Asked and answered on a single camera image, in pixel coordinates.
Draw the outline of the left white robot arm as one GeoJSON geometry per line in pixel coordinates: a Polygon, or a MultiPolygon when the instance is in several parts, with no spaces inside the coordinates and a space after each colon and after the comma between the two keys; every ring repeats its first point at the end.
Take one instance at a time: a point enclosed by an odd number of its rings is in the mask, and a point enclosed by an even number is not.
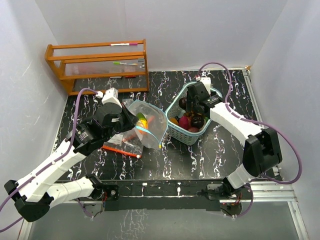
{"type": "Polygon", "coordinates": [[[95,115],[83,119],[30,174],[5,183],[4,188],[21,217],[34,222],[64,202],[101,198],[105,194],[104,184],[92,174],[62,184],[56,181],[114,135],[133,129],[137,122],[138,118],[124,104],[116,103],[106,103],[95,115]]]}

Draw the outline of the red apple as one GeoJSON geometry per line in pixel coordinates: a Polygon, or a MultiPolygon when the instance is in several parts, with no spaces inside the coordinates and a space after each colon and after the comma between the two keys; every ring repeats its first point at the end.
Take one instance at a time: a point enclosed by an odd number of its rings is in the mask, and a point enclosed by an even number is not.
{"type": "Polygon", "coordinates": [[[188,129],[188,131],[191,133],[198,133],[200,130],[197,127],[191,127],[188,129]]]}

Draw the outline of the magenta round fruit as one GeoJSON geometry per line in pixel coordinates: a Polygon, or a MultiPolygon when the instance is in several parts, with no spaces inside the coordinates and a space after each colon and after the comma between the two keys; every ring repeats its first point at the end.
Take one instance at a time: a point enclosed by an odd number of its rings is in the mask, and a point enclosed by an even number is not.
{"type": "Polygon", "coordinates": [[[178,123],[179,127],[183,128],[184,130],[188,130],[191,127],[191,120],[187,116],[182,116],[178,123]]]}

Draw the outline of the green yellow mango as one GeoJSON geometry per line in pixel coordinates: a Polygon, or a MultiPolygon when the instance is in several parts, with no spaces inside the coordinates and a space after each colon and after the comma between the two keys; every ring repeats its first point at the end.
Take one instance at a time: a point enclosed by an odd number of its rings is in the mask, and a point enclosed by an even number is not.
{"type": "Polygon", "coordinates": [[[146,117],[141,112],[138,112],[136,114],[136,117],[138,118],[138,122],[136,123],[136,126],[147,130],[148,129],[148,121],[147,121],[146,117]]]}

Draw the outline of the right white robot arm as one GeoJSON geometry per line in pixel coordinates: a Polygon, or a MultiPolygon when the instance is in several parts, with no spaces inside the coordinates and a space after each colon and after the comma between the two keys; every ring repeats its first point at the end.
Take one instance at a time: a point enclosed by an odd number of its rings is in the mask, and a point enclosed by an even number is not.
{"type": "Polygon", "coordinates": [[[186,110],[218,123],[243,146],[241,165],[225,177],[220,186],[208,188],[204,194],[233,199],[245,185],[282,162],[278,133],[270,127],[262,128],[259,123],[246,121],[202,82],[187,87],[186,110]]]}

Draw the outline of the light blue plastic basket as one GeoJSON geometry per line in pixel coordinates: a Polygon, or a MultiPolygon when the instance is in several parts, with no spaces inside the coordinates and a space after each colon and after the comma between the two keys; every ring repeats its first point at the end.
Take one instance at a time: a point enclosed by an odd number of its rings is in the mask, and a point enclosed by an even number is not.
{"type": "Polygon", "coordinates": [[[222,102],[222,94],[211,87],[210,79],[187,83],[165,111],[168,134],[193,145],[211,123],[210,108],[222,102]]]}

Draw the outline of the blue-zipper clear bag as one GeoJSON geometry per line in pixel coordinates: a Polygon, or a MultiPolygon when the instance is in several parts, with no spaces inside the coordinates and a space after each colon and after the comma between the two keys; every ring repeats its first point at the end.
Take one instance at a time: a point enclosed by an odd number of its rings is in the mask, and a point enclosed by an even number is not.
{"type": "Polygon", "coordinates": [[[159,150],[168,128],[168,118],[158,107],[141,100],[126,98],[125,107],[138,118],[132,130],[123,135],[125,141],[136,141],[149,149],[159,150]]]}

